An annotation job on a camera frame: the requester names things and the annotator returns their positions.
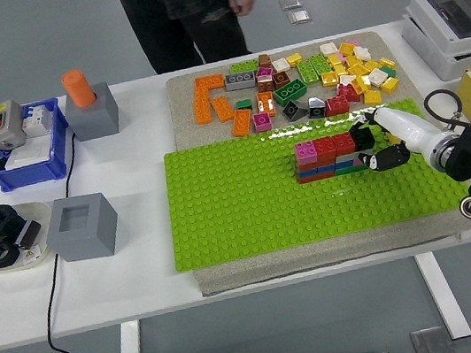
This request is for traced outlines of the person's left hand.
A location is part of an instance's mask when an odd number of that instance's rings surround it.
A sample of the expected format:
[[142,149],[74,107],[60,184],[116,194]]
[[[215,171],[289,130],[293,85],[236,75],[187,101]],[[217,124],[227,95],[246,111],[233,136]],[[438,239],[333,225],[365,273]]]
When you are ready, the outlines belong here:
[[238,17],[249,15],[255,2],[256,0],[228,0],[230,10]]

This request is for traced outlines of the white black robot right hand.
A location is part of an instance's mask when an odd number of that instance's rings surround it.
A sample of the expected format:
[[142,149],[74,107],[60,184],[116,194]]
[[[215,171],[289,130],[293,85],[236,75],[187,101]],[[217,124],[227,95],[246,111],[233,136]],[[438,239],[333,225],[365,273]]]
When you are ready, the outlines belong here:
[[359,159],[368,168],[375,171],[388,171],[408,162],[411,152],[422,154],[431,168],[440,172],[458,136],[450,131],[442,131],[430,122],[411,113],[381,107],[357,117],[349,130],[356,134],[364,124],[377,125],[400,140],[397,145],[381,150],[374,155],[359,153]]

